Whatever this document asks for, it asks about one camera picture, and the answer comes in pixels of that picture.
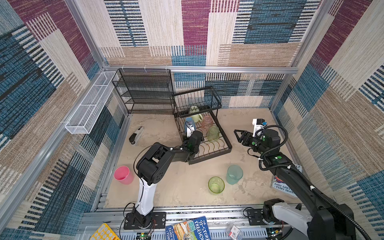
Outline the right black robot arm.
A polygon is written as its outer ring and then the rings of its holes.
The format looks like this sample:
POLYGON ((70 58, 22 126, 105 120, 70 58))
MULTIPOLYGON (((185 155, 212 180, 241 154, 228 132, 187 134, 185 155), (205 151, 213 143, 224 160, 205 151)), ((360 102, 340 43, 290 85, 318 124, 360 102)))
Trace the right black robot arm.
POLYGON ((338 204, 319 190, 280 148, 288 140, 288 132, 281 139, 275 131, 276 126, 264 126, 251 133, 235 130, 239 143, 259 153, 259 168, 269 171, 281 179, 301 200, 309 211, 310 217, 279 202, 272 205, 274 218, 288 223, 306 235, 310 240, 355 240, 359 232, 369 240, 369 234, 355 221, 352 209, 346 204, 338 204))

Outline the clear pink plastic cup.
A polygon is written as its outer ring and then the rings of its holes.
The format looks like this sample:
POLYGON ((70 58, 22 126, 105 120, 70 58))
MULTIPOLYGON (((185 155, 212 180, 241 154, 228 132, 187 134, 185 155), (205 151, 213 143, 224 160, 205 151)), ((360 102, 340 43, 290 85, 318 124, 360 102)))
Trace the clear pink plastic cup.
POLYGON ((211 116, 204 116, 202 121, 202 126, 207 131, 213 126, 214 120, 211 116))

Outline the light green ceramic mug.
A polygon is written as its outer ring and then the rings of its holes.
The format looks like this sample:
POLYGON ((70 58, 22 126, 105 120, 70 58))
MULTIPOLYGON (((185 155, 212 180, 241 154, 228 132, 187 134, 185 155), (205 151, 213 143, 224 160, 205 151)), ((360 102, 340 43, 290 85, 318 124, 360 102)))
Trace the light green ceramic mug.
POLYGON ((200 114, 200 109, 197 106, 190 107, 189 114, 195 123, 201 122, 203 120, 203 115, 200 114))

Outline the blue speckled ceramic mug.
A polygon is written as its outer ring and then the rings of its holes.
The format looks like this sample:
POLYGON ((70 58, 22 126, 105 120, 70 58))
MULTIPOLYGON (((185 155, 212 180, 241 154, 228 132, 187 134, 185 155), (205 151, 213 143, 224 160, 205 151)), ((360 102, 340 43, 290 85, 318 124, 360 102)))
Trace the blue speckled ceramic mug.
POLYGON ((187 138, 189 138, 192 135, 192 133, 195 131, 195 128, 196 128, 193 118, 187 117, 185 120, 184 127, 185 127, 186 136, 187 136, 187 138))

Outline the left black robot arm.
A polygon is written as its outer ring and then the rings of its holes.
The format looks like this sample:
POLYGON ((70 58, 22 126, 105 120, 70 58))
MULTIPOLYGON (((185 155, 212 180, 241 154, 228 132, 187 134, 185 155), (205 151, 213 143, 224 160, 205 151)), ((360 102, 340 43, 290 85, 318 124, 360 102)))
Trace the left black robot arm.
POLYGON ((140 179, 138 200, 130 213, 124 214, 122 229, 162 229, 166 213, 154 213, 154 198, 157 184, 165 176, 173 162, 189 162, 195 158, 204 139, 200 131, 192 132, 181 146, 167 147, 154 143, 136 164, 140 179))

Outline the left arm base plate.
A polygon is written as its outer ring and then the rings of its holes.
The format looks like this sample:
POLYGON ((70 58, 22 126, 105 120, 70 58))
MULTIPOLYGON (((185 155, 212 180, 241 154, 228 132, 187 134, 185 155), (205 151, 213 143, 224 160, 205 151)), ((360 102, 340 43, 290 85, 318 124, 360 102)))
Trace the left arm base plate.
POLYGON ((132 212, 126 215, 124 230, 149 230, 164 229, 166 226, 166 212, 150 212, 148 215, 141 215, 139 212, 132 212))

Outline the translucent teal plastic cup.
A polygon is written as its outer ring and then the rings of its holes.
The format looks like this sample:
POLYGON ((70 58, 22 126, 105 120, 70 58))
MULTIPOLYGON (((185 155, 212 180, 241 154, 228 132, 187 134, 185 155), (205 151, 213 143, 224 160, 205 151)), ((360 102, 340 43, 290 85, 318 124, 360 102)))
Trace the translucent teal plastic cup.
POLYGON ((238 181, 243 177, 243 170, 238 165, 231 165, 227 170, 226 180, 230 185, 238 183, 238 181))

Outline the clear green plastic cup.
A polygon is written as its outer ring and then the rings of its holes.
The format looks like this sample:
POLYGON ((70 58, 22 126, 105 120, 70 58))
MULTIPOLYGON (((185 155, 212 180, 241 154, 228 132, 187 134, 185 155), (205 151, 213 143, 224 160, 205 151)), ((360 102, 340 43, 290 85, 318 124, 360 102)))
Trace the clear green plastic cup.
POLYGON ((214 176, 209 179, 208 187, 211 193, 220 194, 225 189, 225 183, 222 178, 214 176))
POLYGON ((217 126, 210 127, 207 133, 207 138, 209 142, 217 141, 220 138, 220 129, 217 126))

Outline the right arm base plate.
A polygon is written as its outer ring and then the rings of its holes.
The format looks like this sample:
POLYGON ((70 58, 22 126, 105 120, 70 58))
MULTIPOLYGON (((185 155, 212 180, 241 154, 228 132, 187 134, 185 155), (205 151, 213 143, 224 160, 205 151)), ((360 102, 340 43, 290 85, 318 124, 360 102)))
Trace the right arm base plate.
POLYGON ((243 216, 248 219, 250 226, 290 226, 288 223, 283 223, 280 220, 267 222, 266 220, 264 220, 263 209, 247 207, 243 210, 243 216))

